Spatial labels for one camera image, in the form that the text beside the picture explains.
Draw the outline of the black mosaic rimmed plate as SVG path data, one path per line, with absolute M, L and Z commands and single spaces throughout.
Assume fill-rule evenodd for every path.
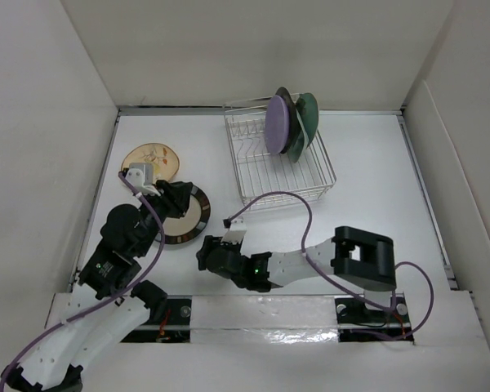
M 193 186 L 189 209 L 181 218 L 167 218 L 164 222 L 166 245 L 181 245 L 197 238 L 207 227 L 212 207 L 202 189 Z

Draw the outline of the tan floral round plate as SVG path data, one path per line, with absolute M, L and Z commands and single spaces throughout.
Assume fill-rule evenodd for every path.
M 121 170 L 130 163 L 151 163 L 154 168 L 153 183 L 158 180 L 171 182 L 180 168 L 180 159 L 169 146 L 147 143 L 134 148 L 122 161 Z

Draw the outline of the teal rectangular ceramic plate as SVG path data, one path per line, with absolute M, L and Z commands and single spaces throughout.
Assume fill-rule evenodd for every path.
M 301 125 L 303 126 L 301 116 L 300 114 L 297 115 Z M 301 155 L 305 152 L 305 150 L 308 148 L 308 136 L 306 135 L 306 132 L 304 134 L 304 137 L 300 137 L 298 141 L 296 142 L 296 145 L 294 147 L 291 147 L 289 151 L 287 152 L 287 156 L 290 160 L 291 163 L 297 163 L 298 160 L 300 159 Z

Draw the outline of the purple plastic plate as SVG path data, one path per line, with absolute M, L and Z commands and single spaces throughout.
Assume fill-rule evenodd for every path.
M 281 96 L 270 98 L 265 114 L 265 145 L 269 154 L 280 154 L 289 135 L 288 107 Z

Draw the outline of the brown rimmed cream plate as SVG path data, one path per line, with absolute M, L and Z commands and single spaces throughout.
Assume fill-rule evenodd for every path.
M 276 95 L 280 96 L 284 103 L 287 106 L 288 116 L 289 116 L 289 131 L 287 136 L 287 141 L 285 143 L 284 148 L 281 153 L 286 154 L 291 147 L 296 145 L 296 142 L 300 137 L 304 137 L 303 126 L 301 125 L 297 115 L 299 112 L 297 111 L 296 104 L 292 99 L 292 95 L 288 91 L 286 87 L 279 87 L 276 91 Z

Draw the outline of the teal round plate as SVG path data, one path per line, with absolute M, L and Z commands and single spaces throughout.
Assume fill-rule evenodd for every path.
M 296 108 L 301 116 L 306 135 L 308 136 L 308 145 L 311 145 L 319 126 L 318 101 L 312 93 L 302 93 L 296 101 Z

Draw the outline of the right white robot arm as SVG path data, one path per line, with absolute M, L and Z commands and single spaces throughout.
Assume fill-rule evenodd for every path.
M 335 228 L 324 242 L 293 252 L 241 253 L 245 229 L 207 235 L 196 253 L 207 270 L 251 292 L 266 293 L 316 274 L 361 301 L 365 318 L 379 321 L 396 306 L 394 241 L 349 226 Z

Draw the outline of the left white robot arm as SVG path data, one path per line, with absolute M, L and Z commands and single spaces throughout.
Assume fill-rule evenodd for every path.
M 80 391 L 82 373 L 98 354 L 141 324 L 165 316 L 167 294 L 138 259 L 164 240 L 163 223 L 189 210 L 190 182 L 122 178 L 140 206 L 120 204 L 107 215 L 101 240 L 78 276 L 78 290 L 62 319 L 22 349 L 0 376 L 0 390 Z

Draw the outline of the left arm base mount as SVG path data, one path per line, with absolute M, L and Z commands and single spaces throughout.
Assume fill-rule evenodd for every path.
M 190 343 L 191 296 L 172 296 L 160 318 L 150 320 L 126 335 L 122 343 Z

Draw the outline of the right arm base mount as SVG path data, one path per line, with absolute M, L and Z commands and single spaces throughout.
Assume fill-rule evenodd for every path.
M 340 343 L 383 341 L 383 338 L 368 331 L 397 337 L 412 330 L 407 304 L 402 296 L 397 297 L 397 307 L 392 314 L 370 310 L 352 297 L 337 297 L 335 306 Z

